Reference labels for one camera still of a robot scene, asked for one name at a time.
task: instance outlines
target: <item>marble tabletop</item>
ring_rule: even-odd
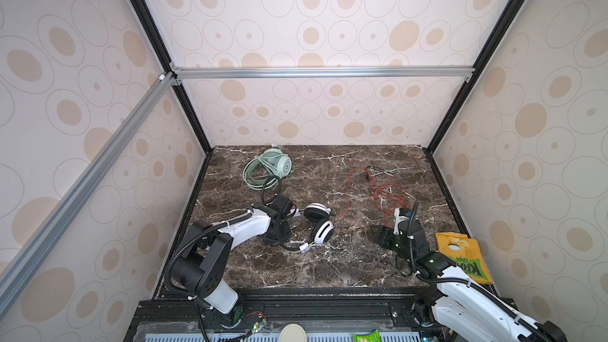
[[[261,154],[263,146],[218,146],[198,195],[190,223],[198,219],[218,222],[242,214],[260,193],[243,182],[243,166]],[[282,193],[299,208],[321,202],[340,213],[346,209],[344,189],[353,168],[378,166],[391,169],[394,177],[372,173],[378,185],[398,183],[420,200],[418,217],[425,227],[429,245],[436,248],[435,232],[458,227],[441,193],[437,180],[417,146],[284,146],[293,161],[292,172],[283,179]],[[393,192],[403,195],[399,188]],[[395,253],[372,242],[371,227],[383,225],[385,213],[376,208],[372,190],[361,170],[354,171],[348,189],[349,210],[332,218],[334,236],[323,246],[305,254],[289,253],[281,247],[266,247],[252,238],[230,254],[224,279],[233,288],[262,287],[406,287],[424,283],[404,277],[395,267]],[[388,208],[393,202],[378,199]],[[304,216],[289,220],[295,242],[309,241],[313,223]],[[394,224],[389,213],[387,224]],[[407,274],[406,262],[399,268]]]

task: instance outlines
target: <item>white headphones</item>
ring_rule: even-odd
[[[262,165],[270,175],[284,178],[291,171],[291,158],[278,148],[269,148],[260,156],[245,165],[243,169],[243,181],[253,190],[262,190],[266,179],[254,179],[252,174],[255,168]],[[277,184],[277,179],[271,179],[265,189],[269,189]]]
[[[312,242],[300,246],[300,252],[304,253],[312,246],[323,245],[334,234],[334,224],[330,221],[331,209],[325,205],[313,202],[304,209],[304,216],[315,222],[310,239]]]

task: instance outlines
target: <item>red wire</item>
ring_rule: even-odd
[[[376,184],[376,180],[374,180],[374,178],[373,178],[373,177],[371,176],[371,174],[370,174],[370,173],[367,171],[367,169],[364,169],[364,168],[354,168],[352,171],[350,171],[350,175],[348,176],[348,181],[346,182],[346,188],[344,189],[344,198],[346,199],[346,209],[344,209],[344,211],[342,211],[342,212],[341,212],[340,214],[338,214],[336,217],[339,217],[339,216],[343,215],[343,214],[344,214],[344,213],[346,213],[346,211],[348,211],[348,209],[350,208],[350,201],[348,200],[348,195],[346,194],[346,192],[348,191],[348,188],[350,187],[350,180],[353,178],[353,172],[354,172],[354,171],[356,171],[357,169],[360,169],[360,170],[362,170],[362,171],[365,171],[365,173],[367,174],[367,176],[368,176],[368,177],[371,179],[371,180],[368,180],[368,183],[370,184],[370,188],[371,188],[371,190],[373,190],[373,191],[374,191],[374,194],[373,194],[373,200],[374,200],[374,204],[376,205],[376,207],[377,207],[378,209],[380,209],[380,211],[382,211],[382,212],[384,213],[384,224],[386,225],[386,222],[387,222],[387,217],[388,217],[388,215],[389,215],[389,211],[390,211],[392,208],[396,207],[397,205],[401,205],[402,207],[407,207],[407,202],[406,202],[407,193],[406,193],[406,190],[405,190],[405,189],[404,189],[402,186],[400,186],[399,184],[396,184],[396,183],[388,183],[388,184],[384,184],[384,185],[382,185],[382,186],[378,186],[378,185]],[[391,186],[391,185],[397,186],[397,187],[399,187],[401,190],[403,190],[403,196],[402,196],[402,197],[400,197],[400,196],[399,196],[399,195],[397,195],[397,194],[393,194],[393,193],[388,192],[388,191],[386,191],[386,190],[384,190],[384,189],[383,189],[385,186]],[[386,210],[385,210],[385,209],[382,209],[382,208],[380,207],[380,205],[378,205],[378,203],[377,203],[377,201],[376,201],[376,196],[380,196],[380,197],[386,197],[386,198],[389,198],[389,199],[391,199],[391,200],[395,201],[395,203],[393,203],[393,204],[391,205],[391,207],[389,207],[389,208],[388,208],[388,209],[386,209]]]

